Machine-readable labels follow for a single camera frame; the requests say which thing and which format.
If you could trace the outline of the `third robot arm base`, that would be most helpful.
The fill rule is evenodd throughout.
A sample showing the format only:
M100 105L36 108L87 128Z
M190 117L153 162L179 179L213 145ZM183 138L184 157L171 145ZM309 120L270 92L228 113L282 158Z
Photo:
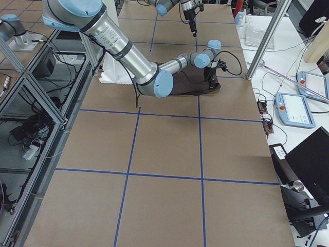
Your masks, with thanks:
M21 52L32 52L39 43L44 42L42 34L27 31L15 14L1 16L1 39L5 42L13 39L10 49Z

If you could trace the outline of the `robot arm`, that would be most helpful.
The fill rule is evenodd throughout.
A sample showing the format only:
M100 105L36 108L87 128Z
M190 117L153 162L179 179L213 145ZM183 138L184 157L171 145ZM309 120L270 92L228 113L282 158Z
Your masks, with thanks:
M210 40L201 52L181 54L158 65L148 61L120 30L103 1L43 1L42 6L46 26L86 35L126 67L134 75L136 93L163 98L206 94L221 87L214 78L222 64L218 40Z
M196 16L204 10L204 4L198 1L179 1L179 0L156 0L142 1L142 5L153 6L158 15L165 16L168 12L178 5L181 21L188 24L193 37L197 37Z

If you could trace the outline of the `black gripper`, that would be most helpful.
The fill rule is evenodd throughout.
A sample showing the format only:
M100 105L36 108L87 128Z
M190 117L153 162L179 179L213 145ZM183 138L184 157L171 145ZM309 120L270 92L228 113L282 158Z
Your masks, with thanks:
M197 37L197 28L196 28L196 12L194 9L184 10L184 16L187 21L189 21L190 30L193 37Z
M216 80L213 78L216 75L216 67L205 67L204 68L204 81L208 81L209 89L216 88Z

